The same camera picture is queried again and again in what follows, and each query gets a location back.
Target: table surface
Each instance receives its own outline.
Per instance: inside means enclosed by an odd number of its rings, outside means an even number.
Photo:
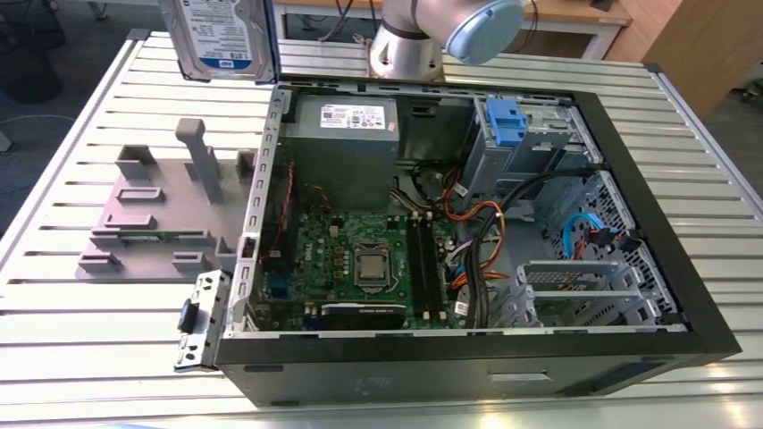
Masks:
[[[302,4],[310,6],[336,7],[335,0],[275,0],[280,4]],[[590,7],[590,0],[535,0],[538,3],[538,18],[540,21],[560,22],[591,22],[598,24],[611,24],[626,26],[631,23],[632,18],[624,10],[620,2],[615,1],[608,12]],[[384,0],[374,0],[376,9],[382,9]],[[356,0],[354,7],[368,9],[371,2],[368,0]],[[534,17],[534,7],[528,4],[524,6],[524,18]]]
[[[364,75],[358,46],[284,41],[286,72]],[[663,78],[639,64],[503,55],[484,67],[446,58],[451,82],[600,95],[745,351],[594,400],[400,404],[256,411],[219,374],[175,374],[179,307],[191,284],[75,280],[119,175],[126,144],[188,158],[178,120],[207,124],[219,158],[258,147],[271,89],[186,81],[164,33],[128,41],[0,241],[0,423],[156,420],[160,427],[761,427],[761,200]]]

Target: motherboard chip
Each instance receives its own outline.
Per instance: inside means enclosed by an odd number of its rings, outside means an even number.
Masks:
[[[382,255],[363,255],[358,266],[362,280],[384,280],[387,278],[387,261]]]

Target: open computer tower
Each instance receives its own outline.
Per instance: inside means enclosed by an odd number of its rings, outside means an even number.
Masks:
[[[258,406],[602,395],[739,351],[594,94],[284,78],[248,168],[175,368]]]

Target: pcb board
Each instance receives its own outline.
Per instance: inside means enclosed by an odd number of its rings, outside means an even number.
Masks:
[[[431,319],[414,312],[408,223],[407,216],[384,214],[302,215],[295,271],[291,277],[266,277],[272,320],[280,329],[310,330],[311,315],[318,315],[320,305],[336,302],[403,306],[408,328],[448,327],[450,317]],[[432,220],[431,225],[431,248],[442,262],[454,225],[448,220]],[[436,278],[438,293],[447,303],[440,266]]]

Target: wooden desk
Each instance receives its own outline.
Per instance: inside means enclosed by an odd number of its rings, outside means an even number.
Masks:
[[[632,18],[623,6],[615,2],[608,12],[590,7],[588,0],[536,0],[538,3],[538,30],[562,33],[590,34],[592,36],[584,59],[600,60],[607,51],[622,27],[627,27]],[[347,0],[340,0],[340,4],[347,4]],[[384,0],[374,0],[376,17],[382,17],[382,6]],[[279,37],[287,38],[284,28],[284,15],[287,13],[300,13],[307,15],[339,16],[335,0],[275,0],[275,14],[279,27]],[[352,18],[371,18],[371,2],[368,0],[355,0],[354,7],[348,12]],[[528,4],[524,7],[523,29],[530,28],[534,18],[534,7]]]

